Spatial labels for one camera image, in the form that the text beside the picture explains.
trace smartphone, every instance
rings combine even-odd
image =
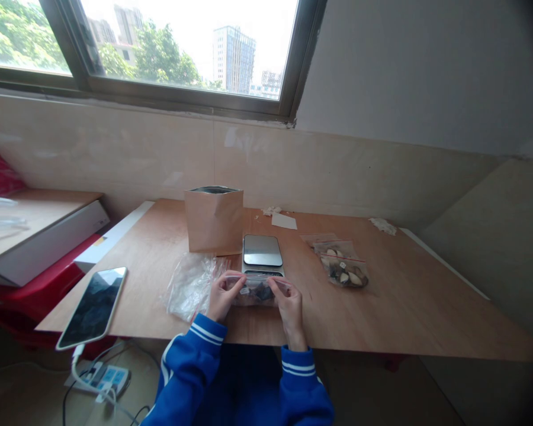
[[[107,335],[125,276],[125,267],[93,274],[69,324],[57,342],[57,350],[90,343]]]

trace sky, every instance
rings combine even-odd
[[[296,14],[297,0],[81,0],[87,17],[107,20],[120,35],[114,5],[138,7],[157,28],[170,23],[180,50],[194,60],[203,78],[213,80],[213,30],[231,25],[256,40],[253,83],[264,70],[281,73]]]

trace tree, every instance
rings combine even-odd
[[[0,0],[0,64],[69,72],[39,5]]]
[[[203,80],[191,56],[180,54],[168,25],[157,29],[153,21],[148,21],[138,30],[136,55],[137,77],[143,80],[182,86],[202,87]]]
[[[137,30],[137,35],[136,67],[130,66],[112,45],[98,46],[107,76],[222,90],[221,80],[203,81],[193,59],[180,52],[169,24],[158,29],[150,20]],[[0,64],[69,73],[40,5],[0,0]]]
[[[136,70],[131,67],[110,44],[103,44],[99,48],[102,67],[107,76],[122,79],[133,79],[136,77]]]

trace wooden table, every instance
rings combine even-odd
[[[0,233],[0,256],[101,196],[101,192],[51,189],[26,189],[13,194],[9,198],[18,205],[0,207],[0,216],[20,217],[26,223],[23,228]]]
[[[260,210],[245,209],[245,233],[278,238],[287,278],[303,294],[304,328],[314,348],[501,360],[533,360],[533,338],[403,233],[390,236],[367,219],[293,213],[298,231],[273,227]],[[351,237],[367,260],[365,289],[326,280],[299,233]],[[63,331],[91,275],[126,266],[110,334],[172,338],[188,324],[168,315],[161,297],[188,250],[184,203],[158,200],[37,327]],[[235,264],[240,266],[240,256]],[[226,341],[285,344],[273,308],[233,307]]]

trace digital scale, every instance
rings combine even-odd
[[[243,238],[242,273],[284,276],[282,256],[276,237],[245,235]]]

